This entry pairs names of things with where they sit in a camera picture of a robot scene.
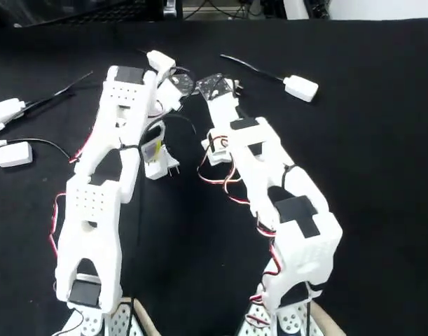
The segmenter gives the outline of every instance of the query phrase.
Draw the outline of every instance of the black cloth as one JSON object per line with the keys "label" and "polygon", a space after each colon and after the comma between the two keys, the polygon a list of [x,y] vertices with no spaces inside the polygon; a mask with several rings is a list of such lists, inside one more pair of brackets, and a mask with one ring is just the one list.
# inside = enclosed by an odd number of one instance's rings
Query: black cloth
{"label": "black cloth", "polygon": [[[37,99],[90,70],[90,81],[100,83],[112,64],[145,67],[136,48],[161,50],[198,78],[222,72],[242,81],[243,109],[268,119],[343,228],[318,302],[348,335],[428,335],[428,20],[0,31],[0,101]],[[319,94],[306,104],[220,53],[309,78]],[[13,122],[0,139],[44,138],[74,153],[99,94],[99,87],[80,90]],[[198,136],[168,121],[166,142],[181,175],[146,181],[142,222],[137,195],[123,207],[124,259],[137,254],[132,285],[163,335],[232,335],[269,259],[268,243],[246,206],[197,178],[199,140],[212,126],[205,102],[192,97],[182,113]],[[69,315],[54,296],[47,238],[53,198],[72,167],[56,150],[32,145],[34,164],[0,168],[0,335],[50,335]],[[220,177],[215,169],[206,174]],[[128,295],[125,272],[122,283]]]}

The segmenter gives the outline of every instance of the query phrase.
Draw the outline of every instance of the black table surface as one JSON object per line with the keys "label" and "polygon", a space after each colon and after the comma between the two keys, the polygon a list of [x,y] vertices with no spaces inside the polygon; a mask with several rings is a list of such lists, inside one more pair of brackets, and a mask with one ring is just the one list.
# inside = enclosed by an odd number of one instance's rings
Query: black table surface
{"label": "black table surface", "polygon": [[[161,50],[198,78],[223,72],[242,81],[243,108],[268,119],[343,227],[318,302],[349,335],[428,335],[428,20],[0,31],[0,101],[48,95],[90,70],[91,81],[101,83],[112,64],[145,67],[136,48]],[[220,53],[309,78],[319,83],[317,99],[294,99]],[[44,138],[74,152],[92,126],[99,94],[99,87],[80,90],[9,125],[0,139]],[[140,223],[136,195],[123,207],[123,246],[141,234],[124,256],[137,254],[132,284],[164,336],[232,335],[268,246],[245,206],[197,178],[198,141],[212,126],[204,101],[189,99],[182,113],[198,138],[183,122],[168,122],[167,143],[181,175],[146,182]],[[50,335],[69,315],[53,292],[47,236],[53,197],[72,167],[56,150],[33,147],[34,164],[0,168],[0,335]]]}

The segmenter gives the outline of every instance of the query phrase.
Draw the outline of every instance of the wire bundle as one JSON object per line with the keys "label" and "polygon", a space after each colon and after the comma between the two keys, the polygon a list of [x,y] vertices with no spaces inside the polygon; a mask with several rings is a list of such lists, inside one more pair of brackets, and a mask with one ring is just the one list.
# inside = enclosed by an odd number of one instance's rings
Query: wire bundle
{"label": "wire bundle", "polygon": [[57,250],[57,244],[55,243],[55,239],[53,238],[53,235],[55,234],[55,231],[57,229],[57,220],[58,220],[58,199],[61,196],[65,196],[65,192],[60,192],[55,196],[55,200],[53,202],[53,214],[52,214],[52,227],[50,229],[49,235],[48,235],[48,241],[50,242],[50,245],[52,246],[53,254],[55,254],[55,257],[58,257],[58,250]]}
{"label": "wire bundle", "polygon": [[241,180],[242,180],[242,178],[241,177],[239,177],[239,178],[233,178],[233,176],[234,176],[234,174],[235,174],[235,172],[236,172],[236,166],[235,166],[235,163],[234,163],[234,160],[232,160],[232,162],[231,162],[231,168],[230,168],[230,170],[229,170],[229,172],[228,172],[228,175],[226,175],[226,177],[223,179],[223,180],[212,180],[212,179],[210,179],[210,178],[206,178],[206,177],[204,177],[201,173],[200,173],[200,168],[201,168],[201,166],[203,166],[203,164],[206,162],[206,159],[207,159],[207,154],[208,154],[208,152],[209,152],[209,149],[211,148],[211,146],[213,145],[213,143],[217,140],[217,139],[220,139],[221,141],[220,141],[220,143],[221,143],[221,145],[225,148],[225,147],[227,147],[227,145],[228,145],[228,137],[226,136],[226,135],[218,135],[218,136],[215,136],[214,138],[212,138],[212,139],[210,139],[209,140],[209,144],[207,145],[207,147],[206,147],[206,150],[205,150],[205,154],[204,154],[204,156],[203,156],[203,158],[202,158],[202,160],[201,160],[201,163],[198,165],[198,167],[197,167],[197,173],[198,173],[198,176],[200,177],[200,179],[202,179],[204,182],[206,182],[206,183],[208,183],[208,184],[213,184],[213,185],[221,185],[222,186],[222,189],[223,189],[223,191],[225,192],[225,194],[228,196],[228,198],[230,199],[230,200],[232,200],[232,201],[234,201],[234,202],[236,202],[236,203],[238,203],[238,204],[245,204],[245,205],[249,205],[249,200],[247,200],[247,199],[242,199],[242,198],[239,198],[239,197],[236,197],[236,196],[232,196],[230,193],[229,193],[229,190],[228,190],[228,184],[229,183],[237,183],[237,182],[240,182]]}

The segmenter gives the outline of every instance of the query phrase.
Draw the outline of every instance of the black cable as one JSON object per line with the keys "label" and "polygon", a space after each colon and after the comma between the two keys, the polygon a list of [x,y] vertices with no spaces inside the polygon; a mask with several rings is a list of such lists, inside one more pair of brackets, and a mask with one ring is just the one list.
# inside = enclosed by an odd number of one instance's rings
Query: black cable
{"label": "black cable", "polygon": [[37,139],[37,138],[21,138],[21,139],[11,139],[11,140],[7,140],[6,143],[8,144],[16,144],[18,142],[23,142],[23,141],[28,141],[28,142],[39,142],[42,144],[47,144],[49,146],[52,146],[56,149],[58,149],[67,159],[67,161],[69,161],[71,159],[70,154],[68,154],[68,152],[66,152],[63,148],[61,148],[60,146],[58,146],[56,143],[49,141],[49,140],[45,140],[45,139]]}
{"label": "black cable", "polygon": [[218,8],[217,6],[215,6],[213,3],[212,3],[212,0],[207,0],[207,2],[217,11],[217,12],[220,12],[220,13],[223,13],[224,15],[227,15],[228,17],[230,17],[230,18],[234,18],[234,19],[244,19],[244,17],[241,17],[241,16],[238,16],[238,15],[234,15],[234,14],[230,14],[230,13],[228,13],[228,12],[225,12],[224,10],[221,10],[220,8]]}
{"label": "black cable", "polygon": [[129,335],[131,331],[131,322],[132,322],[132,315],[133,315],[133,309],[134,309],[134,298],[131,297],[131,303],[130,303],[130,316],[128,317],[128,327],[127,332],[125,335]]}
{"label": "black cable", "polygon": [[189,69],[187,69],[187,68],[184,68],[183,66],[172,66],[171,68],[170,68],[170,71],[171,70],[175,70],[175,71],[182,71],[182,72],[184,72],[191,80],[192,80],[192,88],[191,88],[191,91],[185,96],[185,97],[183,97],[182,99],[181,99],[181,107],[182,107],[182,103],[186,100],[186,99],[188,99],[194,92],[195,92],[195,89],[196,89],[196,87],[197,87],[197,79],[196,79],[196,77],[195,77],[195,74],[193,73],[193,71],[191,71],[191,70],[189,70]]}
{"label": "black cable", "polygon": [[305,336],[310,336],[310,302],[307,303],[307,319],[305,322],[307,323],[305,327]]}
{"label": "black cable", "polygon": [[183,18],[183,20],[187,20],[189,19],[190,16],[198,13],[198,11],[200,11],[200,9],[203,8],[206,3],[207,3],[207,0],[204,0],[203,3],[197,9],[195,9],[192,13],[188,14],[185,18]]}
{"label": "black cable", "polygon": [[257,72],[258,74],[265,75],[265,76],[267,76],[267,77],[269,77],[271,79],[275,79],[276,81],[281,81],[281,82],[284,81],[283,78],[278,77],[278,76],[276,76],[276,75],[274,75],[274,74],[272,74],[270,72],[267,72],[267,71],[264,71],[264,70],[260,70],[259,68],[256,68],[255,66],[250,65],[250,63],[246,63],[245,61],[242,61],[241,59],[238,59],[236,57],[232,57],[232,56],[224,55],[224,54],[221,54],[220,57],[226,58],[227,60],[234,61],[234,62],[236,62],[238,64],[241,64],[241,65],[243,65],[243,66],[245,66],[245,67],[247,67],[247,68],[249,68],[249,69]]}
{"label": "black cable", "polygon": [[209,95],[207,96],[208,100],[212,99],[212,93],[215,91],[215,88],[223,79],[230,79],[233,82],[233,96],[235,97],[236,92],[237,92],[237,88],[235,87],[234,79],[231,78],[231,76],[229,76],[229,75],[225,75],[225,74],[221,73],[220,77],[217,78],[217,80],[215,81],[215,83],[211,87],[211,90],[209,91]]}
{"label": "black cable", "polygon": [[255,14],[255,13],[251,12],[251,6],[248,6],[247,15],[258,17],[258,16],[261,16],[262,14],[263,14],[263,8],[261,8],[261,11],[259,13]]}
{"label": "black cable", "polygon": [[285,189],[285,178],[287,177],[287,173],[289,173],[294,167],[296,167],[296,164],[293,164],[291,166],[285,165],[284,173],[282,175],[282,181],[281,181],[281,188]]}
{"label": "black cable", "polygon": [[11,118],[9,118],[5,123],[6,124],[9,123],[10,121],[12,121],[12,120],[16,119],[17,117],[21,116],[22,114],[26,114],[27,112],[30,112],[32,109],[35,109],[36,107],[40,107],[40,106],[42,106],[44,104],[47,104],[48,102],[52,101],[54,98],[59,97],[59,96],[63,95],[64,93],[69,93],[69,95],[73,95],[73,93],[70,93],[70,90],[76,84],[80,83],[83,79],[85,79],[88,76],[92,75],[92,73],[93,73],[93,71],[84,74],[80,78],[74,80],[72,83],[70,83],[65,88],[63,88],[63,89],[55,92],[54,94],[52,94],[49,97],[42,98],[42,99],[37,99],[37,100],[34,100],[34,101],[29,101],[22,110],[20,110],[16,114],[12,115]]}
{"label": "black cable", "polygon": [[81,316],[80,323],[77,324],[76,326],[74,326],[72,329],[68,329],[68,330],[63,330],[63,331],[56,332],[52,336],[60,336],[60,335],[63,335],[63,334],[70,333],[71,331],[74,331],[75,329],[77,329],[79,326],[81,326],[83,324],[83,322],[85,320],[85,317],[83,316],[83,314],[80,311],[78,311],[77,309],[74,309],[74,311],[80,314],[80,316]]}

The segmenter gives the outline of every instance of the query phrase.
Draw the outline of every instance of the black tape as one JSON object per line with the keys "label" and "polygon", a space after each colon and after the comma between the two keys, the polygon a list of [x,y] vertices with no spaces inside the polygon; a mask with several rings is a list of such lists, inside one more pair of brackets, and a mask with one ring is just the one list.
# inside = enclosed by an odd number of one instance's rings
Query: black tape
{"label": "black tape", "polygon": [[243,118],[231,121],[229,125],[233,130],[242,130],[244,128],[258,126],[259,123],[254,118]]}
{"label": "black tape", "polygon": [[307,196],[292,197],[275,203],[283,223],[296,221],[304,238],[319,235],[319,230],[313,221],[313,215],[318,214]]}

